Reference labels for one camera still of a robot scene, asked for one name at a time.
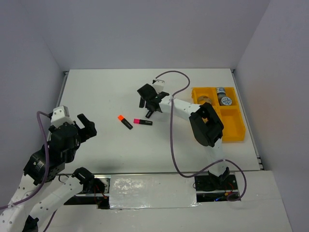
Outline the blue highlighter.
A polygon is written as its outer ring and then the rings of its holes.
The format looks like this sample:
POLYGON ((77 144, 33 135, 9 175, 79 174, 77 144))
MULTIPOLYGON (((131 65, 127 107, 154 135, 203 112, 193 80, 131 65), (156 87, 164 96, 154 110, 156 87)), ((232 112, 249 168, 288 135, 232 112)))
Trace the blue highlighter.
POLYGON ((151 110, 149 110, 148 112, 147 112, 147 114, 146 114, 146 118, 147 119, 149 119, 151 116, 152 116, 152 114, 154 113, 154 111, 151 111, 151 110))

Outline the pink highlighter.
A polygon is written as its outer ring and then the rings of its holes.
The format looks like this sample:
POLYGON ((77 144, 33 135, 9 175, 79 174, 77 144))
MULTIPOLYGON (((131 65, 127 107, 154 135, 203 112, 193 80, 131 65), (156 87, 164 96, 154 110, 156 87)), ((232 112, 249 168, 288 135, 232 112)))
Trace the pink highlighter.
POLYGON ((144 119, 137 119, 137 118, 135 118, 133 120, 133 123, 134 124, 140 124, 140 125, 148 125, 148 126, 152 126, 153 125, 152 121, 144 120, 144 119))

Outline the clear tape roll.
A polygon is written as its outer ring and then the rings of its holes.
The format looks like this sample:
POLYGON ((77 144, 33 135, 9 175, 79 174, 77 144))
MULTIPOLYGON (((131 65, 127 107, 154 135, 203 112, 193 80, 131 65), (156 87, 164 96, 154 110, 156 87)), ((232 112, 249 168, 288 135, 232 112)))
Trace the clear tape roll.
POLYGON ((198 97, 197 103, 200 104, 200 105, 203 105, 205 103, 209 103, 209 104, 212 105, 212 100, 209 96, 203 95, 203 96, 198 97))

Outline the blue paint jar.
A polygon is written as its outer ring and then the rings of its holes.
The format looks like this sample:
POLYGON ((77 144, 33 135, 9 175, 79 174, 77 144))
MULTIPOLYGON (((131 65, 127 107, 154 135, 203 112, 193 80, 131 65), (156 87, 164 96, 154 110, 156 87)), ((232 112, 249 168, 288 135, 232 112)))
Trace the blue paint jar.
POLYGON ((232 100, 228 96, 224 96, 219 100, 221 106, 231 106, 232 103, 232 100))
POLYGON ((217 87, 216 88, 216 94, 218 98, 222 98, 226 96, 225 88, 224 87, 217 87))

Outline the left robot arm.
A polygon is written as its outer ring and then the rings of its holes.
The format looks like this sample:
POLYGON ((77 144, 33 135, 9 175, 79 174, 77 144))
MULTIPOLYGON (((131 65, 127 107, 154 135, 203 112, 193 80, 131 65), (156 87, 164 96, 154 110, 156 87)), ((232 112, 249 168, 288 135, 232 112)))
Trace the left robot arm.
POLYGON ((44 144, 33 153, 23 169, 21 182, 9 203, 2 206, 0 230, 2 232, 36 232, 48 217, 53 217, 59 207, 80 192, 91 192, 95 186, 95 176, 86 168, 76 169, 67 181, 44 199, 41 195, 65 165, 74 160, 76 151, 86 140, 95 137, 97 130, 94 122, 84 114, 77 117, 83 124, 80 128, 75 121, 60 112, 63 122, 55 126, 56 113, 37 112, 39 126, 41 116, 51 120, 48 140, 41 128, 44 144))

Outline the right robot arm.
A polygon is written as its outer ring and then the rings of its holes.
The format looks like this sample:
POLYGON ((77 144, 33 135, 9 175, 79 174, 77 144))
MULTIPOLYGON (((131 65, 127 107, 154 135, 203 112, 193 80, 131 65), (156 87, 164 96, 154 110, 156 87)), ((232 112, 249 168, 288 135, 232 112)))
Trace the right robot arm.
POLYGON ((210 176, 210 184, 215 189, 221 189, 227 183, 230 174, 229 167, 222 152, 222 137, 224 125, 210 103, 194 104, 177 99, 176 94, 163 91, 162 85, 145 84, 137 90, 140 96, 140 108, 146 108, 148 114, 154 112, 169 113, 169 140, 173 165, 178 174, 184 178, 195 177, 204 171, 210 176), (187 120, 195 140, 205 148, 209 164, 192 175, 183 174, 175 159, 173 146, 173 119, 179 117, 187 120))

